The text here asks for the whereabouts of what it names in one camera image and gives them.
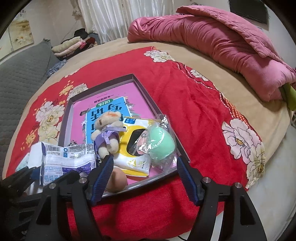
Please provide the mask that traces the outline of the beige makeup sponge egg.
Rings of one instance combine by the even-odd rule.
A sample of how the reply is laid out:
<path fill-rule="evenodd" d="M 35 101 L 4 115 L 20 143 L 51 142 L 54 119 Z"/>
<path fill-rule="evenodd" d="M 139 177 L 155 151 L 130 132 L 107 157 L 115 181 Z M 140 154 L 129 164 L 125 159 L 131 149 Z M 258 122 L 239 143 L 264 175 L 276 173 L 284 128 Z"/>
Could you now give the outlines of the beige makeup sponge egg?
<path fill-rule="evenodd" d="M 111 176 L 107 182 L 106 190 L 111 193 L 116 193 L 124 190 L 126 185 L 126 174 L 121 169 L 114 167 Z"/>

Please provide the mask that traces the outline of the white blue wipes packet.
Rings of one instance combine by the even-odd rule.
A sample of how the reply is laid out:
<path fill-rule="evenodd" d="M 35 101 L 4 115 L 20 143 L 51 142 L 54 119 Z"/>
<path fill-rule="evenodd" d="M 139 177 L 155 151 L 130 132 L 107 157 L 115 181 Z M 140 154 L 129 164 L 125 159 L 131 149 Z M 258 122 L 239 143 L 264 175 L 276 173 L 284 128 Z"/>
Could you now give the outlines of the white blue wipes packet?
<path fill-rule="evenodd" d="M 93 144 L 60 147 L 42 144 L 40 184 L 46 186 L 70 171 L 89 174 L 96 167 Z"/>

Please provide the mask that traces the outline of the green sponge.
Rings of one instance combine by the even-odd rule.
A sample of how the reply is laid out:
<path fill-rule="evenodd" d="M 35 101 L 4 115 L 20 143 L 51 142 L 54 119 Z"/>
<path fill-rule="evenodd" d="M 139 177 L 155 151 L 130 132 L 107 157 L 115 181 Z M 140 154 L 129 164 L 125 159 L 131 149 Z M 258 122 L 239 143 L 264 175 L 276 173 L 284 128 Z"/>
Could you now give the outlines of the green sponge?
<path fill-rule="evenodd" d="M 145 151 L 153 167 L 162 172 L 169 171 L 176 155 L 177 144 L 167 115 L 159 114 L 147 128 Z"/>

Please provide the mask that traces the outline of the small teddy bear purple dress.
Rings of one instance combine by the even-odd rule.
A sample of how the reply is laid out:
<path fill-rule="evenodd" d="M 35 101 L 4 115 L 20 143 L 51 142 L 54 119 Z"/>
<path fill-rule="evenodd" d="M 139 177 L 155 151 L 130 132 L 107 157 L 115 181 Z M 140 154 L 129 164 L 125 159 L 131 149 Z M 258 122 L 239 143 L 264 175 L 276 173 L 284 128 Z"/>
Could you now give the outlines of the small teddy bear purple dress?
<path fill-rule="evenodd" d="M 119 133 L 125 132 L 121 117 L 119 111 L 107 111 L 95 121 L 95 131 L 91 134 L 91 139 L 102 160 L 119 150 Z"/>

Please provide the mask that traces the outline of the white paper towel roll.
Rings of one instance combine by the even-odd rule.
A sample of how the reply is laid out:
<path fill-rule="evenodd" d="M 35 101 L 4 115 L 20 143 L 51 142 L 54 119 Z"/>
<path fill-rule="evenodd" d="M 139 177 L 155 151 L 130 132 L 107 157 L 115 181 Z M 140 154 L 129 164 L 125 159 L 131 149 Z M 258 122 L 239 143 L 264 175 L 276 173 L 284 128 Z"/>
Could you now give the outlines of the white paper towel roll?
<path fill-rule="evenodd" d="M 28 164 L 27 164 L 28 168 L 41 166 L 42 157 L 43 157 L 42 147 L 43 147 L 42 142 L 38 142 L 31 146 L 31 149 L 29 152 Z"/>

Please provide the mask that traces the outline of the yellow white packet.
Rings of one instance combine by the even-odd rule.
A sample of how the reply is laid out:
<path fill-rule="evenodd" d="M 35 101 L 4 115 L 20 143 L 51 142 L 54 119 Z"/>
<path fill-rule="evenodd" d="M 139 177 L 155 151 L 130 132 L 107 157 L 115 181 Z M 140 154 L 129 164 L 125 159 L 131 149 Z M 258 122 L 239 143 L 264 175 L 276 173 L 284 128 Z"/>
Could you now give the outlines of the yellow white packet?
<path fill-rule="evenodd" d="M 151 161 L 138 148 L 144 144 L 152 122 L 151 119 L 123 118 L 125 131 L 119 133 L 119 150 L 114 154 L 114 164 L 128 176 L 145 178 L 149 175 Z"/>

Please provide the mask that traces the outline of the pale green tissue pack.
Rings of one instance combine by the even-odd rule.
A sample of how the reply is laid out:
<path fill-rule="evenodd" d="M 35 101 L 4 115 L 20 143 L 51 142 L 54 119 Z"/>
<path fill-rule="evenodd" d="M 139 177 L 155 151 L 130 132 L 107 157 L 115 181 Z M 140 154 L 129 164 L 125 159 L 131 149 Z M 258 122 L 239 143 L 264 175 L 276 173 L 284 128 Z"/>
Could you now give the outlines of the pale green tissue pack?
<path fill-rule="evenodd" d="M 29 157 L 30 157 L 30 153 L 27 153 L 24 156 L 24 158 L 21 160 L 21 162 L 18 164 L 18 166 L 16 167 L 15 169 L 16 172 L 18 172 L 22 168 L 25 168 L 28 165 Z"/>

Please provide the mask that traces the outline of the dark shallow box tray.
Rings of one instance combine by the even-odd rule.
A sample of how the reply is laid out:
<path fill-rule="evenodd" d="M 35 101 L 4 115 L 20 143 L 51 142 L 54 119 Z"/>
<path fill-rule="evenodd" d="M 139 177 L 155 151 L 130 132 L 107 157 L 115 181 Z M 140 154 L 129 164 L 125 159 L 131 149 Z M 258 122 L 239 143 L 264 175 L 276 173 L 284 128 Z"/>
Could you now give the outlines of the dark shallow box tray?
<path fill-rule="evenodd" d="M 177 173 L 176 158 L 170 166 L 153 165 L 133 147 L 152 120 L 163 116 L 133 74 L 95 87 L 85 83 L 73 87 L 68 93 L 58 145 L 92 144 L 95 121 L 107 111 L 119 111 L 125 129 L 116 133 L 119 137 L 119 150 L 114 154 L 115 166 L 125 171 L 127 176 L 127 186 L 123 192 L 140 189 Z"/>

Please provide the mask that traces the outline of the pink book in tray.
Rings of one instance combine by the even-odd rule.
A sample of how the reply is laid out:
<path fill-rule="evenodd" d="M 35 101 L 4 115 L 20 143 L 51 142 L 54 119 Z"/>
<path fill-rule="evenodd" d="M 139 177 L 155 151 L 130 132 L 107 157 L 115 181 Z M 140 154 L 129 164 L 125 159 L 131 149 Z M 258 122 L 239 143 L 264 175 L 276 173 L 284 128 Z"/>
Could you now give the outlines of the pink book in tray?
<path fill-rule="evenodd" d="M 74 103 L 70 141 L 91 143 L 95 121 L 107 111 L 119 111 L 123 117 L 154 117 L 135 83 L 126 83 Z"/>

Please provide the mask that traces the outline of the blue patterned cloth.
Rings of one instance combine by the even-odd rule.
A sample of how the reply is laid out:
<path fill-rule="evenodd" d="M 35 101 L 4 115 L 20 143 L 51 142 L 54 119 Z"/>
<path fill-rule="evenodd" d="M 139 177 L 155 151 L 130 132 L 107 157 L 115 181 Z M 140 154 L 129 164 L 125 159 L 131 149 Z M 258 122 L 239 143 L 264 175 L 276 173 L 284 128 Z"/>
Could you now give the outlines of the blue patterned cloth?
<path fill-rule="evenodd" d="M 54 73 L 56 73 L 58 70 L 60 70 L 66 64 L 66 62 L 67 62 L 67 60 L 64 59 L 64 60 L 56 63 L 52 68 L 50 68 L 47 71 L 47 73 L 46 73 L 47 77 L 48 78 L 51 77 Z"/>

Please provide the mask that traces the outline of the green pillow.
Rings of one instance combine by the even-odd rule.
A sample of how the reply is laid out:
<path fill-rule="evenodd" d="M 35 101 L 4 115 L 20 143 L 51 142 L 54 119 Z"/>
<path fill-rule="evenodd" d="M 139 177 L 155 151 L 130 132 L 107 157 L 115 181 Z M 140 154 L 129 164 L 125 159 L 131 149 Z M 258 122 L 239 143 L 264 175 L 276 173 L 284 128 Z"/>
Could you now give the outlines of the green pillow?
<path fill-rule="evenodd" d="M 287 103 L 288 108 L 291 111 L 296 109 L 296 90 L 289 84 L 286 83 L 279 88 L 283 100 Z"/>

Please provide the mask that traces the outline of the pink quilted comforter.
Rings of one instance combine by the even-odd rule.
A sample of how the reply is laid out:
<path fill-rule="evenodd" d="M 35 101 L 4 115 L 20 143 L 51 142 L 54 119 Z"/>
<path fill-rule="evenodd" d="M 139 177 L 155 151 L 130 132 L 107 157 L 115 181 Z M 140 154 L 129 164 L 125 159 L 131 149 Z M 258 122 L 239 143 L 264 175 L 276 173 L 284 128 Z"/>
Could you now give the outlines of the pink quilted comforter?
<path fill-rule="evenodd" d="M 241 74 L 263 101 L 283 99 L 279 88 L 295 89 L 295 69 L 282 60 L 258 27 L 211 6 L 181 6 L 176 14 L 141 17 L 128 29 L 130 42 L 168 42 L 189 46 Z"/>

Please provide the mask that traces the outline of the stack of folded clothes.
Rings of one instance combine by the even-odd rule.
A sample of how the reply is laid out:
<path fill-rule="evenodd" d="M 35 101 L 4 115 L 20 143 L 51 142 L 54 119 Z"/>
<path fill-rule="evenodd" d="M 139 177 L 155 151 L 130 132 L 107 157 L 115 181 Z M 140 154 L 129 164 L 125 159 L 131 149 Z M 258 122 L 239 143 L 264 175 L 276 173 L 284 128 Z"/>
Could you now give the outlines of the stack of folded clothes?
<path fill-rule="evenodd" d="M 63 41 L 60 45 L 52 47 L 52 52 L 60 60 L 68 60 L 81 52 L 100 45 L 97 34 L 88 33 L 84 28 L 74 32 L 71 39 Z"/>

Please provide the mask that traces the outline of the white sheer curtain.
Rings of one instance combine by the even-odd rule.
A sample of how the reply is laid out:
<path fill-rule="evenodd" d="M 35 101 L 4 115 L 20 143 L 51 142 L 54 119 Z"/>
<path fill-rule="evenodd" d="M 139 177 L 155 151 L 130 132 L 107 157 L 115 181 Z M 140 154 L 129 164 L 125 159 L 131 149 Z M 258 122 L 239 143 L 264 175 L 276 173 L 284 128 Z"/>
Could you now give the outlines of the white sheer curtain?
<path fill-rule="evenodd" d="M 96 33 L 100 43 L 125 38 L 133 20 L 174 13 L 173 1 L 78 1 L 86 31 Z"/>

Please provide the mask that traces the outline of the wall television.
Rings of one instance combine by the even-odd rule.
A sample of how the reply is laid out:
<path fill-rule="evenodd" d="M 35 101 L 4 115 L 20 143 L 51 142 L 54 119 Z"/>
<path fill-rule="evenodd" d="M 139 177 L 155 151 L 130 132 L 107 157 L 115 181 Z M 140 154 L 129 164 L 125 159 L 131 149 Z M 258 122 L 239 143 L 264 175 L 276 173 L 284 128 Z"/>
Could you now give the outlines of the wall television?
<path fill-rule="evenodd" d="M 268 24 L 268 11 L 265 4 L 258 0 L 229 0 L 230 11 L 262 24 Z"/>

